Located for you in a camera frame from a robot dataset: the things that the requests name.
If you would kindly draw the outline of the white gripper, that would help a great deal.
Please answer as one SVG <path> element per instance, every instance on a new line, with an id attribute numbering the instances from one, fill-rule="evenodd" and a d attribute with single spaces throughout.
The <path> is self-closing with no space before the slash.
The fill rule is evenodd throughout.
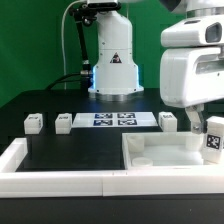
<path id="1" fill-rule="evenodd" d="M 220 53 L 219 47 L 169 49 L 161 58 L 161 98 L 168 106 L 185 108 L 195 134 L 204 129 L 202 103 L 224 98 Z"/>

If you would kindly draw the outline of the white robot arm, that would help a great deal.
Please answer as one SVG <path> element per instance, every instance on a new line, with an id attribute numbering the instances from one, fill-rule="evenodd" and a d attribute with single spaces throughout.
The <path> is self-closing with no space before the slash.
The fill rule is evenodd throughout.
<path id="1" fill-rule="evenodd" d="M 97 13 L 99 59 L 93 69 L 92 95 L 113 100 L 143 88 L 132 59 L 132 25 L 117 13 L 123 2 L 87 0 Z M 167 106 L 183 108 L 191 131 L 203 133 L 204 104 L 224 98 L 224 0 L 159 0 L 185 19 L 161 33 L 166 48 L 160 61 L 160 96 Z"/>

